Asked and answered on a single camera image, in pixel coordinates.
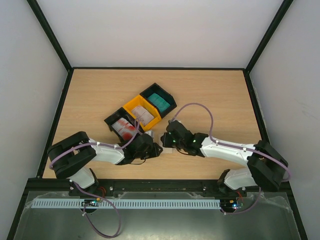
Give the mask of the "beige card holder wallet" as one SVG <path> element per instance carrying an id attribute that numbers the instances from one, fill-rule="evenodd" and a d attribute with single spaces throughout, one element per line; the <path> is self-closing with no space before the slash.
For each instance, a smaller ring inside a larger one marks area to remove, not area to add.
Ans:
<path id="1" fill-rule="evenodd" d="M 163 154 L 173 154 L 174 153 L 173 143 L 174 143 L 173 138 L 167 132 L 164 132 L 158 138 L 158 144 L 162 147 Z"/>

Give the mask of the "yellow bin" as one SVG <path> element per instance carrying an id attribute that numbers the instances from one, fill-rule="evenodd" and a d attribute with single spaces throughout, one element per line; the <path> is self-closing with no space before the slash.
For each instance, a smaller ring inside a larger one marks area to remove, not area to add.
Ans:
<path id="1" fill-rule="evenodd" d="M 158 110 L 141 95 L 127 102 L 123 108 L 136 120 L 144 131 L 150 130 L 162 120 Z"/>

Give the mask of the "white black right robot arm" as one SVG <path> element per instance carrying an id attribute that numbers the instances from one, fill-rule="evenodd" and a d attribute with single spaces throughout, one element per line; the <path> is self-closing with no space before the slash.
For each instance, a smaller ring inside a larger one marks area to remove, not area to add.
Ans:
<path id="1" fill-rule="evenodd" d="M 288 163 L 266 141 L 240 144 L 211 139 L 205 133 L 188 133 L 181 138 L 172 132 L 165 132 L 160 140 L 165 148 L 183 150 L 189 156 L 218 158 L 241 165 L 240 169 L 226 169 L 221 174 L 218 191 L 224 196 L 252 186 L 276 192 L 281 183 L 289 180 Z"/>

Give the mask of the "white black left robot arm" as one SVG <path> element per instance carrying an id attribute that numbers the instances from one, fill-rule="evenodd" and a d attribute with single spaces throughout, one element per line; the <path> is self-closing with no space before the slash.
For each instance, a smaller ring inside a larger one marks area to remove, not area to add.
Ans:
<path id="1" fill-rule="evenodd" d="M 94 185 L 96 177 L 87 167 L 91 161 L 107 162 L 117 166 L 129 165 L 136 159 L 156 158 L 163 148 L 147 133 L 138 134 L 124 142 L 107 144 L 89 138 L 79 131 L 47 150 L 49 168 L 57 179 L 69 179 L 82 189 Z"/>

